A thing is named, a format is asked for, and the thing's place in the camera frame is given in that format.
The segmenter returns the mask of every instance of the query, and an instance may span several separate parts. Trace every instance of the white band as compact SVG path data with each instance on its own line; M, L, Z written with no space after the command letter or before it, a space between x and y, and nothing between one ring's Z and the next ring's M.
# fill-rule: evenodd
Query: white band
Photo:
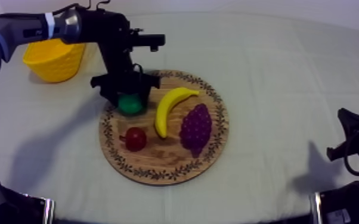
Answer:
M45 17L46 17L47 25L49 27L49 39L51 39L54 34L54 26L55 26L54 16L53 13L45 13Z

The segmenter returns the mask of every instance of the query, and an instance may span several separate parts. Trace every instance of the plastic fruit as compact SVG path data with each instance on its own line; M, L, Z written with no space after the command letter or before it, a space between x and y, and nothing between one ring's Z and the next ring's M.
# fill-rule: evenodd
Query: plastic fruit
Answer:
M120 140L125 142L126 149L132 152L142 150L147 142L145 132L138 127L128 129L125 136L120 136Z
M118 109L123 114L133 115L139 113L143 107L138 94L123 94L118 98Z
M157 107L156 120L154 126L157 134L161 138L167 137L167 117L172 108L179 102L189 98L192 95L198 95L199 91L179 87L170 90L160 101Z
M212 118L205 104L197 105L182 120L181 144L192 152L194 158L198 158L202 149L209 142L212 132Z

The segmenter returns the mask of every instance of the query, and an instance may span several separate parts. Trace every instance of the floral border pattern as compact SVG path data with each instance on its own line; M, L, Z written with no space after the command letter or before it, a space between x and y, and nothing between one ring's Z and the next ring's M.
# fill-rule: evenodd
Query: floral border pattern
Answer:
M190 82L192 84L198 84L201 89L205 90L207 95L210 96L215 103L217 103L215 112L216 112L216 127L218 129L218 133L213 135L213 142L211 142L208 146L208 151L202 156L201 159L197 159L191 161L190 163L186 164L185 166L181 165L180 167L176 167L174 171L167 172L166 170L163 171L156 171L154 169L142 169L134 168L130 164L128 164L125 158L118 153L118 150L114 148L113 142L113 126L110 123L110 120L113 118L114 114L114 107L112 105L108 106L103 121L101 125L103 127L103 135L106 137L105 145L109 147L109 154L114 159L117 167L128 173L132 173L134 176L138 176L140 178L150 178L151 180L159 180L159 179L173 179L174 181L177 180L180 176L185 176L190 173L192 170L199 169L203 163L210 163L215 154L216 150L222 144L222 138L224 133L226 133L227 128L225 127L225 107L222 104L221 97L215 92L213 87L203 81L199 77L194 77L191 74L187 74L181 71L156 71L153 72L152 75L160 76L160 77L176 77L182 79L184 81Z

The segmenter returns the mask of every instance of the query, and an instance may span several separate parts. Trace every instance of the yellow banana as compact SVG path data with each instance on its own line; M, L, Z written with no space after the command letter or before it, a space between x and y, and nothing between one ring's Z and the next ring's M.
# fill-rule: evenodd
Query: yellow banana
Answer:
M179 102L187 99L192 95L198 94L199 91L194 91L185 87L179 87L171 89L162 98L162 100L160 100L159 106L157 107L156 120L154 121L156 132L160 137L167 137L167 116L171 109Z

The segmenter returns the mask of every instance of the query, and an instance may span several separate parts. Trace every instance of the round wooden board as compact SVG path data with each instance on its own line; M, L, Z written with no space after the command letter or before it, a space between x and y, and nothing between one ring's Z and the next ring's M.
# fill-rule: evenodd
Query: round wooden board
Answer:
M107 103L100 119L100 143L104 156L122 175L133 181L149 185L172 185L196 177L207 170L220 156L228 137L228 114L221 97L201 78L181 71L159 70L160 89L152 88L145 114L125 117ZM158 103L173 88L186 87L199 90L200 95L190 97L173 108L168 116L168 137L160 139L154 129ZM208 144L199 158L180 143L182 118L197 104L208 106L213 120ZM139 152L130 152L119 140L130 127L140 127L147 135L147 145Z

